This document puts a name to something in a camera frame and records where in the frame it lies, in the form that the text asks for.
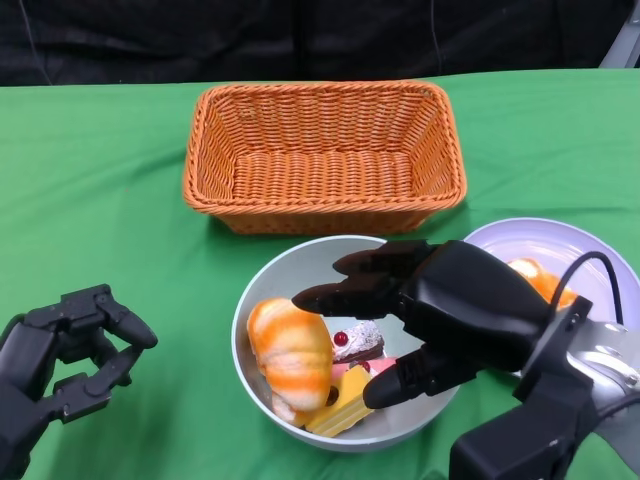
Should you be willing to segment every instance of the green table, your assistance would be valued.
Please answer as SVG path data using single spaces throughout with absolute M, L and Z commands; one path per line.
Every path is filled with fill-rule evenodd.
M 411 237 L 461 238 L 507 217 L 593 232 L 640 269 L 640 71 L 542 71 L 437 80 L 450 94 L 467 202 Z M 244 286 L 301 238 L 239 237 L 188 209 L 181 175 L 205 85 L 0 89 L 0 299 L 8 320 L 103 282 L 157 332 L 134 383 L 33 452 L 29 479 L 279 480 L 446 473 L 463 432 L 516 404 L 491 373 L 422 433 L 379 453 L 299 443 L 236 378 L 233 312 Z M 61 366 L 56 377 L 83 363 Z M 592 435 L 570 479 L 635 479 Z

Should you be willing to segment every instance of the basket rim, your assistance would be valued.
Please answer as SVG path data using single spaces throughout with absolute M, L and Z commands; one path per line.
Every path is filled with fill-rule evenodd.
M 205 115 L 200 114 L 211 106 L 212 97 L 236 92 L 259 90 L 267 94 L 291 93 L 295 91 L 332 90 L 406 90 L 407 87 L 433 94 L 444 115 L 445 151 L 449 158 L 454 186 L 438 195 L 416 195 L 403 197 L 348 196 L 348 197 L 304 197 L 284 199 L 210 198 L 197 188 L 198 153 L 202 147 L 198 132 L 203 128 Z M 187 205 L 196 211 L 212 215 L 233 214 L 286 214 L 286 213 L 341 213 L 341 212 L 422 212 L 450 208 L 462 201 L 467 193 L 467 178 L 464 169 L 460 142 L 453 118 L 451 103 L 446 92 L 438 85 L 420 80 L 384 80 L 355 82 L 301 82 L 301 83 L 234 83 L 215 86 L 202 93 L 196 103 L 193 126 L 189 135 L 187 158 L 183 177 L 183 197 Z

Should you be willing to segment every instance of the black cable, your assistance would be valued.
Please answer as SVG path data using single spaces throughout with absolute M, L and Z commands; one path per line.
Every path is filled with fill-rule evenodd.
M 560 302 L 560 296 L 564 291 L 567 283 L 569 283 L 569 279 L 576 273 L 576 270 L 582 266 L 587 260 L 598 259 L 603 264 L 607 270 L 607 274 L 609 275 L 609 281 L 611 282 L 611 293 L 613 294 L 613 305 L 616 311 L 616 322 L 620 325 L 624 325 L 622 320 L 622 302 L 620 301 L 620 288 L 618 287 L 618 277 L 616 277 L 616 272 L 613 269 L 613 264 L 609 257 L 607 257 L 602 252 L 587 252 L 584 255 L 578 257 L 564 272 L 564 275 L 560 279 L 560 283 L 556 287 L 556 290 L 553 292 L 553 297 L 551 297 L 551 302 L 549 303 L 549 318 L 552 319 L 556 311 L 558 309 L 558 303 Z
M 438 76 L 440 76 L 442 75 L 442 54 L 440 52 L 440 46 L 438 45 L 438 37 L 436 36 L 435 6 L 436 0 L 431 0 L 431 37 L 433 38 L 433 48 L 438 58 Z
M 40 62 L 40 57 L 38 56 L 38 50 L 36 49 L 36 42 L 33 40 L 33 33 L 31 32 L 31 24 L 29 23 L 29 15 L 27 15 L 27 10 L 24 8 L 24 0 L 18 0 L 18 4 L 20 5 L 20 11 L 22 12 L 22 19 L 24 20 L 24 26 L 27 30 L 27 37 L 29 38 L 29 45 L 31 45 L 31 54 L 33 55 L 33 59 L 36 62 L 36 66 L 40 73 L 44 77 L 45 81 L 48 85 L 53 86 L 49 75 L 47 74 L 47 70 L 44 68 L 44 65 Z
M 634 392 L 624 398 L 621 398 L 618 401 L 610 403 L 606 407 L 601 408 L 600 410 L 598 410 L 598 419 L 596 421 L 596 425 L 593 427 L 593 430 L 595 430 L 603 420 L 611 417 L 612 415 L 615 415 L 620 410 L 624 410 L 625 408 L 628 408 L 636 403 L 640 403 L 640 392 Z

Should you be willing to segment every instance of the white bowl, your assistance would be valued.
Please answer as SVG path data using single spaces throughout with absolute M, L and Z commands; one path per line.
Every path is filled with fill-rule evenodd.
M 300 291 L 324 283 L 339 282 L 344 277 L 332 264 L 339 258 L 360 250 L 374 249 L 384 240 L 345 235 L 313 240 L 294 247 L 271 260 L 245 289 L 233 319 L 231 349 L 238 376 L 251 399 L 276 425 L 287 433 L 319 448 L 341 452 L 366 452 L 396 444 L 427 425 L 449 403 L 457 389 L 435 397 L 421 395 L 401 405 L 379 410 L 335 438 L 315 435 L 280 420 L 271 411 L 271 391 L 258 371 L 247 334 L 247 320 L 253 307 L 272 297 L 291 298 Z M 357 324 L 353 318 L 327 318 L 329 332 Z M 386 356 L 398 357 L 420 347 L 418 339 L 402 330 L 402 322 L 389 315 L 376 321 L 385 340 Z

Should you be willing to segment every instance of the wicker basket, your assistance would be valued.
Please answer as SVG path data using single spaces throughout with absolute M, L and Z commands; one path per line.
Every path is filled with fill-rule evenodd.
M 447 95 L 413 81 L 210 89 L 186 162 L 187 204 L 237 233 L 407 232 L 467 190 Z

